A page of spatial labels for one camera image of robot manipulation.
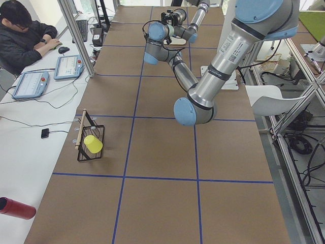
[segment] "black hair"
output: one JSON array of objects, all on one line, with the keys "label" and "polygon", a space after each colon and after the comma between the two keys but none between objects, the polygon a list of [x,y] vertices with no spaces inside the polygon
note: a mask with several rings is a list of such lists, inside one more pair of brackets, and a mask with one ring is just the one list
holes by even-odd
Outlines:
[{"label": "black hair", "polygon": [[31,26],[31,16],[23,4],[17,0],[5,1],[0,7],[1,18],[21,27]]}]

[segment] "white plastic chair seat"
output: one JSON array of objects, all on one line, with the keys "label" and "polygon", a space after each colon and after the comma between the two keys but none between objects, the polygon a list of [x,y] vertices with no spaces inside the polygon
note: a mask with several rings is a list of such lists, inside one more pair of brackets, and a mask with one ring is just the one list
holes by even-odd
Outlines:
[{"label": "white plastic chair seat", "polygon": [[275,85],[246,85],[249,102],[255,115],[271,116],[288,112],[298,98],[283,98],[279,87]]}]

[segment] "red can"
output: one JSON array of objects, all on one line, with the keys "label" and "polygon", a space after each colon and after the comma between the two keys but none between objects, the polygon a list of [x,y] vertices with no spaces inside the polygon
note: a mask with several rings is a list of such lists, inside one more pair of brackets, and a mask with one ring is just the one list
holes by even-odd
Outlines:
[{"label": "red can", "polygon": [[0,214],[29,220],[35,216],[36,209],[7,197],[0,197]]}]

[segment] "white table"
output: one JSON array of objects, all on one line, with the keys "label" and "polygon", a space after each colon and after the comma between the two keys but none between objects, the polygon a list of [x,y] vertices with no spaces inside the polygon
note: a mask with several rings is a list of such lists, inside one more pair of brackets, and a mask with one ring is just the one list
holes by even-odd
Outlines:
[{"label": "white table", "polygon": [[[69,31],[61,37],[62,46],[67,46],[70,51],[65,55],[78,54]],[[88,32],[88,41],[85,43],[89,56],[93,47],[92,35]],[[26,67],[24,71],[55,68],[57,58],[61,56],[57,50],[50,51],[45,57]],[[73,81],[55,81],[54,72],[50,71],[50,80],[45,93],[63,87]],[[81,76],[74,82],[78,93],[74,98],[59,109],[52,108],[47,103],[36,101],[15,102],[0,104],[0,116],[18,120],[29,125],[46,125],[73,121],[76,109],[86,89],[88,73],[85,69]],[[76,89],[72,84],[56,90],[48,95],[38,98],[39,101],[50,102],[59,107],[68,101]],[[14,101],[11,95],[6,94],[1,103]],[[61,152],[67,134],[65,132],[50,133],[48,138],[41,139],[41,130],[49,128],[50,131],[69,131],[71,123],[50,125],[45,127],[28,127],[23,124],[0,118],[0,197],[7,197],[25,204],[39,207],[46,186],[51,177],[53,168]],[[0,239],[5,244],[22,244],[30,230],[34,218],[24,220],[7,215],[0,215]]]}]

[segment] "man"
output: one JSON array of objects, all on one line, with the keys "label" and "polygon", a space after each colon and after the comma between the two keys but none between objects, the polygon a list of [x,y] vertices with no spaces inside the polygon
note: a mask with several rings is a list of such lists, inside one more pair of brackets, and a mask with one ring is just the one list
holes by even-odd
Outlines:
[{"label": "man", "polygon": [[40,60],[61,44],[51,25],[32,21],[28,10],[17,0],[0,7],[0,65],[14,75]]}]

